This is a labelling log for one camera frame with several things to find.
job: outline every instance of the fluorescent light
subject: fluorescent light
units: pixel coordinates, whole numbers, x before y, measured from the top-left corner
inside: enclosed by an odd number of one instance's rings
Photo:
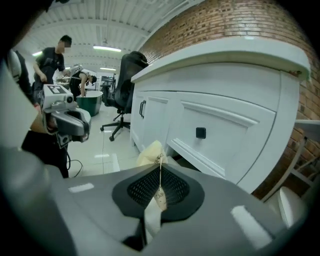
[[[101,70],[112,70],[116,71],[114,68],[109,68],[109,67],[100,67]]]
[[[106,51],[114,51],[114,52],[121,52],[120,49],[105,47],[105,46],[93,46],[93,49],[96,50],[106,50]]]
[[[40,55],[40,54],[42,54],[42,51],[38,51],[38,52],[32,54],[32,56],[38,56],[38,55]]]

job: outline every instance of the white countertop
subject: white countertop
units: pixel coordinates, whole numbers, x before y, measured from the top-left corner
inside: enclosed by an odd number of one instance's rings
[[[299,47],[274,39],[233,36],[191,45],[165,57],[131,78],[133,83],[165,73],[205,63],[246,63],[285,72],[301,72],[301,81],[308,80],[310,64]]]

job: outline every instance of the black door handle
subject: black door handle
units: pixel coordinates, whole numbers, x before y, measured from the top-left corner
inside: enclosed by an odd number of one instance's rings
[[[144,104],[146,104],[145,100],[142,102],[142,107],[141,107],[141,116],[142,116],[143,119],[145,118],[145,116],[142,115],[142,111],[144,110]]]
[[[142,111],[142,104],[143,104],[143,103],[144,103],[143,101],[141,101],[141,102],[140,102],[140,110],[139,110],[139,114],[140,114],[140,116],[142,116],[141,111]]]

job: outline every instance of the ceiling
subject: ceiling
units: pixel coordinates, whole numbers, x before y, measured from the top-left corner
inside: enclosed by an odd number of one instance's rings
[[[72,37],[64,54],[66,67],[81,64],[95,72],[120,69],[123,54],[137,51],[174,16],[203,0],[70,0],[54,3],[16,47],[28,61],[33,53],[54,47],[63,35]],[[96,50],[93,46],[121,49]]]

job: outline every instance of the green bin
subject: green bin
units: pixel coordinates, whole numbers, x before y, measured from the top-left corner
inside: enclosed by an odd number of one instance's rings
[[[79,108],[86,110],[90,113],[90,116],[95,116],[99,113],[102,102],[101,91],[87,91],[85,97],[76,97],[76,103]]]

